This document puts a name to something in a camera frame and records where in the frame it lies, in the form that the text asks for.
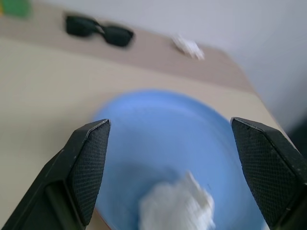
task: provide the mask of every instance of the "blue plastic bowl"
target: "blue plastic bowl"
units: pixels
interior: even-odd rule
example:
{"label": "blue plastic bowl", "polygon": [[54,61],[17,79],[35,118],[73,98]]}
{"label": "blue plastic bowl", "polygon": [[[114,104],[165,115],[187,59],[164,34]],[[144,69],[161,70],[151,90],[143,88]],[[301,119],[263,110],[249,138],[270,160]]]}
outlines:
{"label": "blue plastic bowl", "polygon": [[138,202],[156,183],[190,170],[214,198],[216,230],[260,230],[264,219],[244,179],[230,123],[182,94],[119,96],[94,120],[111,131],[96,208],[112,230],[138,229]]}

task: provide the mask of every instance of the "beige table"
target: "beige table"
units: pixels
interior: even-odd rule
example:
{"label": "beige table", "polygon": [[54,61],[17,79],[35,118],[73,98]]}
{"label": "beige table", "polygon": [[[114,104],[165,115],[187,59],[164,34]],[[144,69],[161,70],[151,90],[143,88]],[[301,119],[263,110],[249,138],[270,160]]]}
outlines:
{"label": "beige table", "polygon": [[[19,35],[10,32],[12,26],[21,28],[23,23],[37,36],[43,36],[40,30],[31,30],[33,22],[0,19],[0,226],[72,131],[90,122],[98,107],[119,93],[144,88],[172,90],[206,103],[228,120],[239,116],[279,128],[251,87],[246,85],[244,75],[237,78],[234,74],[234,69],[238,74],[242,72],[229,59],[225,61],[228,64],[220,65],[223,72],[229,71],[228,76],[221,76],[220,70],[208,71],[200,66],[206,74],[204,79],[199,79],[185,72],[176,74],[170,69],[143,69],[139,62],[116,61],[115,56],[120,56],[118,50],[109,60],[94,51],[93,55],[84,53],[84,47],[90,47],[87,42],[75,40],[78,46],[72,52],[70,48],[45,44],[43,37],[37,37],[36,42],[30,41],[28,30]],[[57,43],[61,38],[67,41],[58,34]],[[217,54],[218,51],[212,51],[209,60],[215,60],[218,67]],[[210,73],[219,77],[208,77]],[[106,227],[94,213],[87,229]]]}

